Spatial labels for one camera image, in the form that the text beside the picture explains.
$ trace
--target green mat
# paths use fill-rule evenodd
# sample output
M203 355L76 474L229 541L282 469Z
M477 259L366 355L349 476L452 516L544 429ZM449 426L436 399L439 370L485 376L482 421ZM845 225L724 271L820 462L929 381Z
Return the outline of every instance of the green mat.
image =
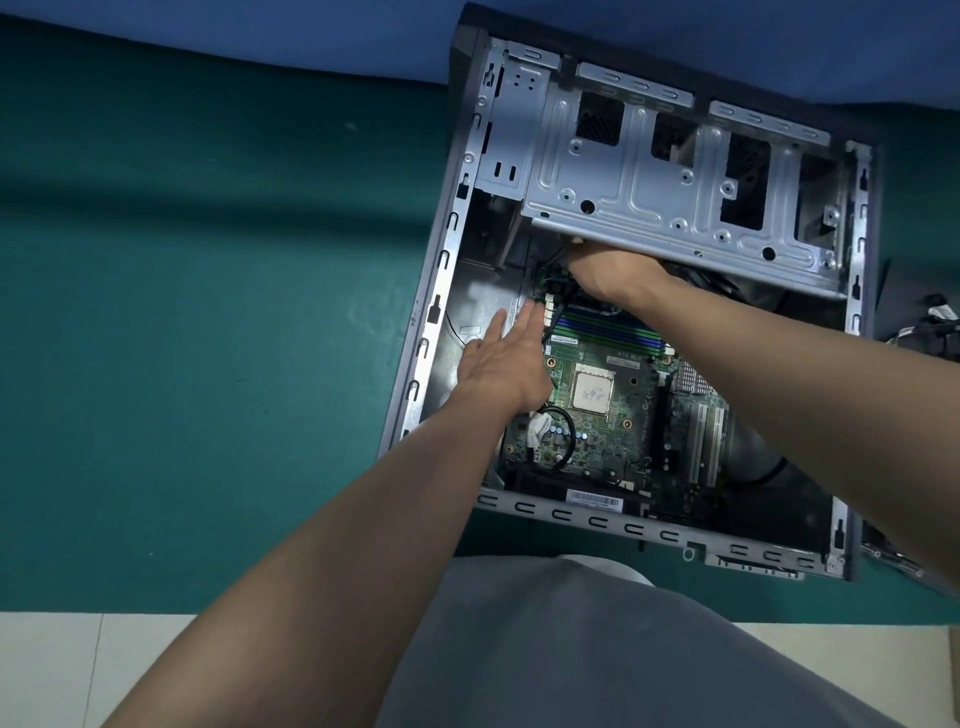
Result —
M0 609L195 612L372 462L445 90L10 18L0 69ZM868 112L884 252L956 261L958 117ZM487 513L461 550L611 556L731 619L960 619L876 566L792 584Z

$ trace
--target forearm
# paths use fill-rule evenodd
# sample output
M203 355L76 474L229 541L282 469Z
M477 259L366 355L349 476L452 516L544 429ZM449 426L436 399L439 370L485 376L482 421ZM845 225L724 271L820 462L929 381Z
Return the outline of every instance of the forearm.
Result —
M372 724L511 414L455 392L200 615L108 724Z
M676 279L631 308L771 447L960 583L960 369Z

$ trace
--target tiled floor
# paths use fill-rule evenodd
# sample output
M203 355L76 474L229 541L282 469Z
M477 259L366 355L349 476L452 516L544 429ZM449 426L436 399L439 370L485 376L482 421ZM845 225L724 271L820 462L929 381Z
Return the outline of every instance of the tiled floor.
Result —
M192 618L0 613L0 723L97 728ZM907 728L957 728L946 627L740 626Z

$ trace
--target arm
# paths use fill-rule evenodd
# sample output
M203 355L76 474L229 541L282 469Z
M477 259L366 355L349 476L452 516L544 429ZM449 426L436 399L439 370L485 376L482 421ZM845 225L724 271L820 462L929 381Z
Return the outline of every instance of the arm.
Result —
M203 612L106 726L373 723L504 427L551 392L543 307L501 339L505 320L467 344L447 403Z
M960 367L702 291L652 258L568 246L591 295L674 346L770 446L960 584Z

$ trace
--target label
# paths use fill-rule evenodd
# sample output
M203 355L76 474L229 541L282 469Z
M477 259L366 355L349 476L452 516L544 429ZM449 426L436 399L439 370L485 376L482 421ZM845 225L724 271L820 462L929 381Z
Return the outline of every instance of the label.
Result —
M621 359L619 356L608 356L607 363L617 367L629 367L630 369L640 368L640 362L631 359Z
M566 492L566 502L574 505L585 505L587 508L599 508L601 511L623 513L622 497L600 496L596 493L568 490Z

